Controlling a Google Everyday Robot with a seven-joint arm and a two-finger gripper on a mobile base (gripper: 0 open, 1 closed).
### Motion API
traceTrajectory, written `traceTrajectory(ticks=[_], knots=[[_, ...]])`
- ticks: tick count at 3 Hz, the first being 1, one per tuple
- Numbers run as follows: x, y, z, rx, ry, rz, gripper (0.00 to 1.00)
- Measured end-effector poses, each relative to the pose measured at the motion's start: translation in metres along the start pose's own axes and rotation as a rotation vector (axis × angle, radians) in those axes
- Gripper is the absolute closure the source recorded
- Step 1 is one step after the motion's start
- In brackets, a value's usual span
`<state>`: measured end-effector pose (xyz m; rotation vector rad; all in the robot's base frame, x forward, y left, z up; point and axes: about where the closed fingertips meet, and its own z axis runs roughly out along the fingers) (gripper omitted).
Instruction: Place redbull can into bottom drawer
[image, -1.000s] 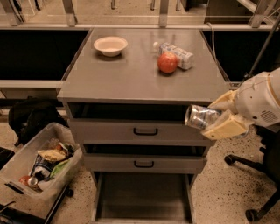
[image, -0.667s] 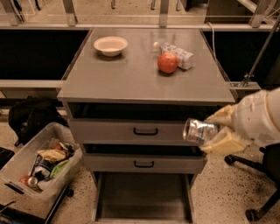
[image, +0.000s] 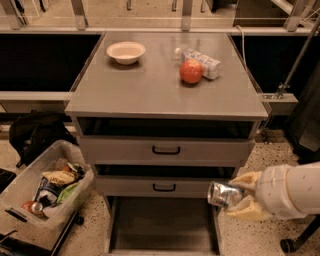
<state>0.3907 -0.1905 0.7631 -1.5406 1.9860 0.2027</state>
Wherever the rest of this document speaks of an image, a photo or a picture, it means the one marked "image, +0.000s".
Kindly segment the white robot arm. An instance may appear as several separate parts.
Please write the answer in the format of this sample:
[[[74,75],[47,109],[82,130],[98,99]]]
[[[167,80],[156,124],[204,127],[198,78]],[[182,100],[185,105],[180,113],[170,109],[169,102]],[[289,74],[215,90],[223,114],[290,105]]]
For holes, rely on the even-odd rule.
[[[245,190],[244,198],[225,212],[246,221],[302,219],[320,213],[320,163],[270,166],[230,181]]]

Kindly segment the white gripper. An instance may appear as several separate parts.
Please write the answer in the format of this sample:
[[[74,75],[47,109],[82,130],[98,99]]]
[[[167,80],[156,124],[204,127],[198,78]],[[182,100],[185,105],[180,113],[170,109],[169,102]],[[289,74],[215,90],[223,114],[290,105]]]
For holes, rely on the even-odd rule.
[[[245,221],[264,221],[271,217],[288,220],[302,217],[292,203],[287,189],[287,164],[271,166],[262,172],[247,172],[230,181],[230,184],[251,192],[236,206],[225,210],[229,217]]]

